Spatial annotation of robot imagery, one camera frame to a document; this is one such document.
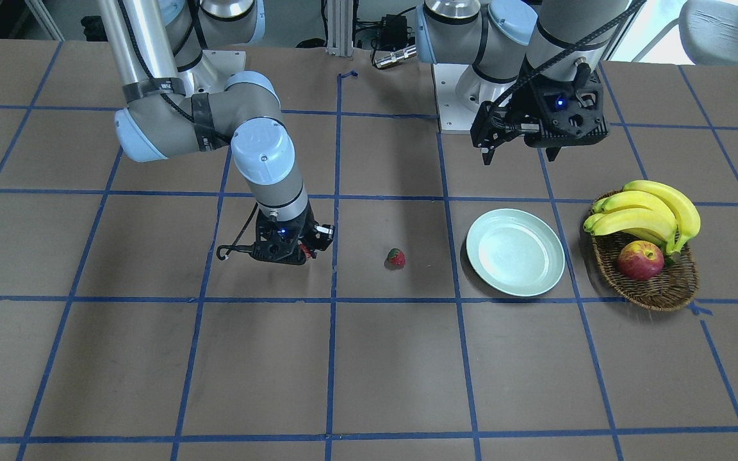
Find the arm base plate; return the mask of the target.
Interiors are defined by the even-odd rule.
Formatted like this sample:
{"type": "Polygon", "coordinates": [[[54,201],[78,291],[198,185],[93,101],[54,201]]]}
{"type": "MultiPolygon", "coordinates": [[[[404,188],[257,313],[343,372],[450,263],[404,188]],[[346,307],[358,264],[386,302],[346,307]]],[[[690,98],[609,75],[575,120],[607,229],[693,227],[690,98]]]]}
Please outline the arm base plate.
{"type": "Polygon", "coordinates": [[[504,83],[497,83],[500,70],[493,67],[439,63],[432,66],[434,96],[438,108],[442,134],[469,134],[472,122],[482,102],[494,102],[514,85],[522,65],[515,65],[503,73],[504,83]]]}
{"type": "Polygon", "coordinates": [[[238,50],[202,50],[199,58],[177,65],[187,96],[196,93],[216,93],[226,89],[229,77],[243,71],[247,55],[238,50]]]}

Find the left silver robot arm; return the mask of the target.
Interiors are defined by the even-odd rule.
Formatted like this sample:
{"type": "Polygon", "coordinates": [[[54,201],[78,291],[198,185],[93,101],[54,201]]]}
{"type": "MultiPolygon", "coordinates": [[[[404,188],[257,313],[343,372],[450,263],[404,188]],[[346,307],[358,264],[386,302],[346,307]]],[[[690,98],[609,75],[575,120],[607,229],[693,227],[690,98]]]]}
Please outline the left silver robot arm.
{"type": "Polygon", "coordinates": [[[427,63],[466,65],[459,96],[469,134],[489,165],[522,139],[549,161],[609,136],[596,70],[612,35],[641,1],[425,1],[416,49],[427,63]]]}

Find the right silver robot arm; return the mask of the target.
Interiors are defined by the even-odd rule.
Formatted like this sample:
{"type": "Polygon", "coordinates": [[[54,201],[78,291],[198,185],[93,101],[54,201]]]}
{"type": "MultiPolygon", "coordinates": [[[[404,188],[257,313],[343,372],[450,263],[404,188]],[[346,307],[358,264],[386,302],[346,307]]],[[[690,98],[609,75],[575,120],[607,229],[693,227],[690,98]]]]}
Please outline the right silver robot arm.
{"type": "Polygon", "coordinates": [[[220,245],[217,259],[302,265],[328,249],[334,227],[311,210],[272,83],[210,58],[263,37],[263,2],[101,1],[99,11],[126,99],[114,116],[125,155],[144,163],[228,147],[254,196],[254,242],[220,245]]]}

